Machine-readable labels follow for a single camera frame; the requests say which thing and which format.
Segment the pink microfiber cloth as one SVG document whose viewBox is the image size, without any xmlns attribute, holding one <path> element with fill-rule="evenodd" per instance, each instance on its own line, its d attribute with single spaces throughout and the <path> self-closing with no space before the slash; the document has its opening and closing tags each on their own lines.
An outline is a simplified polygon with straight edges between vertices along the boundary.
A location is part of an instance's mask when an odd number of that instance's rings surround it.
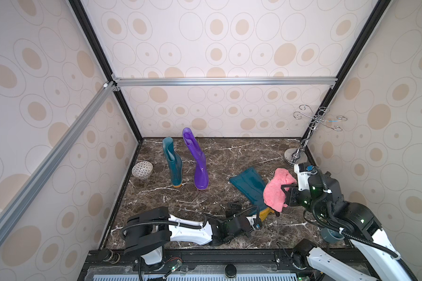
<svg viewBox="0 0 422 281">
<path fill-rule="evenodd" d="M 264 188 L 264 203 L 272 210 L 281 213 L 284 207 L 287 207 L 286 195 L 282 191 L 282 185 L 295 185 L 297 181 L 287 169 L 277 168 L 274 177 Z"/>
</svg>

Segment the teal rubber boot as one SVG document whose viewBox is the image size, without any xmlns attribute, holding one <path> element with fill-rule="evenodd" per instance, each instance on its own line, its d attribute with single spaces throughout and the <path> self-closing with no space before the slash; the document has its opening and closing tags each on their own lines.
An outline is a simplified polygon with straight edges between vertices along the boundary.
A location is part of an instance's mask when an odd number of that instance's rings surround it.
<svg viewBox="0 0 422 281">
<path fill-rule="evenodd" d="M 274 211 L 264 203 L 263 192 L 266 184 L 253 167 L 248 168 L 237 176 L 231 177 L 229 181 L 252 203 L 252 205 L 259 207 L 261 221 L 264 221 L 270 213 L 274 213 Z"/>
<path fill-rule="evenodd" d="M 170 170 L 171 183 L 173 187 L 181 187 L 183 163 L 181 157 L 175 152 L 173 139 L 171 137 L 164 138 L 162 148 Z"/>
</svg>

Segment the purple rubber boot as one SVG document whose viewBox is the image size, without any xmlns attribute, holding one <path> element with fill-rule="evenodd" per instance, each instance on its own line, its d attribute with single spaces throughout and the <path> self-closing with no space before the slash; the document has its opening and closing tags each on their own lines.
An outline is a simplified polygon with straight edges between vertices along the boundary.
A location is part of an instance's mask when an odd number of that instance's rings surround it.
<svg viewBox="0 0 422 281">
<path fill-rule="evenodd" d="M 196 140 L 190 128 L 184 128 L 182 131 L 182 136 L 185 145 L 187 146 L 191 155 L 196 161 L 194 185 L 198 190 L 205 190 L 209 185 L 209 175 L 206 167 L 206 156 L 201 150 L 198 141 Z"/>
</svg>

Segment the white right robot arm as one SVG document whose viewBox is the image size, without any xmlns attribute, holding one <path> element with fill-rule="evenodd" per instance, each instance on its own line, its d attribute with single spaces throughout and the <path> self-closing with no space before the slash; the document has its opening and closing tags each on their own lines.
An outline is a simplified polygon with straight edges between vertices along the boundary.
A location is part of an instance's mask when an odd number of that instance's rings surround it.
<svg viewBox="0 0 422 281">
<path fill-rule="evenodd" d="M 415 281 L 416 275 L 391 244 L 381 222 L 361 203 L 346 201 L 339 182 L 309 163 L 294 166 L 298 182 L 281 187 L 289 207 L 301 206 L 317 226 L 349 240 L 368 260 L 377 276 L 366 276 L 303 239 L 291 253 L 293 265 L 312 268 L 335 281 Z"/>
</svg>

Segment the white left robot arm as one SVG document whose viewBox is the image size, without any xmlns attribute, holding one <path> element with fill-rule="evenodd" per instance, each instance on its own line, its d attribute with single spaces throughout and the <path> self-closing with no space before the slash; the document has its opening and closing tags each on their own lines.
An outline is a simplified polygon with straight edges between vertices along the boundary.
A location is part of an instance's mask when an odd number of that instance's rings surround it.
<svg viewBox="0 0 422 281">
<path fill-rule="evenodd" d="M 184 220 L 170 214 L 168 207 L 158 207 L 130 217 L 120 230 L 124 255 L 142 258 L 147 265 L 161 263 L 164 245 L 190 242 L 218 247 L 261 228 L 260 208 L 252 206 L 225 218 L 202 214 L 202 221 Z"/>
</svg>

